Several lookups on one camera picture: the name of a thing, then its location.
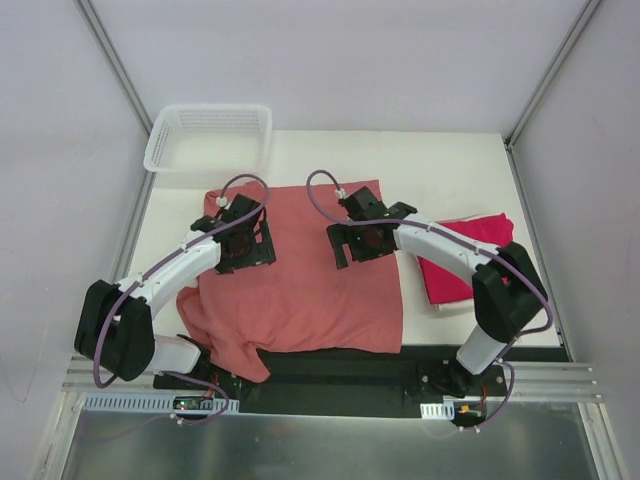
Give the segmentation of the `salmon pink polo shirt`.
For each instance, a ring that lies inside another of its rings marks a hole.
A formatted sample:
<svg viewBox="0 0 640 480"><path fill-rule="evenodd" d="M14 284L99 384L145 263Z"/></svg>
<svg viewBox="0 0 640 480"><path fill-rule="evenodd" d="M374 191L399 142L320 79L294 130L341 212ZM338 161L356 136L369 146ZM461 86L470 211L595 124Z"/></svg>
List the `salmon pink polo shirt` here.
<svg viewBox="0 0 640 480"><path fill-rule="evenodd" d="M266 210L273 264L223 275L209 270L177 296L189 336L210 350L212 362L260 383L270 375L260 351L399 352L403 301L395 256L338 269L330 222L302 186L271 189Z"/></svg>

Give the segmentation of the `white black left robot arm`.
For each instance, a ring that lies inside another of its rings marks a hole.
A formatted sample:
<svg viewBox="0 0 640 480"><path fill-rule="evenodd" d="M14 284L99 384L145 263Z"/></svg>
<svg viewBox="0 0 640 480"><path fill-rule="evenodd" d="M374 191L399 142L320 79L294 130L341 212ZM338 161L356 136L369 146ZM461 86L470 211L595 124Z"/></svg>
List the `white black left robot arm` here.
<svg viewBox="0 0 640 480"><path fill-rule="evenodd" d="M211 365L204 346L154 332L163 307L206 272L230 274L272 264L275 249L266 216L230 229L215 217L196 220L182 241L144 273L115 283L94 282L85 294L74 349L117 379L132 381L146 371L176 372L188 388L204 387Z"/></svg>

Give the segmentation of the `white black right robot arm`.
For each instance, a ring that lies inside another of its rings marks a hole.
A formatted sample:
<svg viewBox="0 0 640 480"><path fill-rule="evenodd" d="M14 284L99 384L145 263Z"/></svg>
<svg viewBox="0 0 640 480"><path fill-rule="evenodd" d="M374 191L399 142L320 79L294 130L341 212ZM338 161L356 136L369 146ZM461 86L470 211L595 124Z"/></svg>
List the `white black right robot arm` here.
<svg viewBox="0 0 640 480"><path fill-rule="evenodd" d="M388 207L374 197L352 195L337 203L346 218L325 216L334 222L328 232L338 267L347 265L344 244L358 262L400 251L435 264L471 289L476 326L448 367L457 392L476 392L486 381L485 370L518 338L553 323L548 295L519 243L500 247L475 240L403 202Z"/></svg>

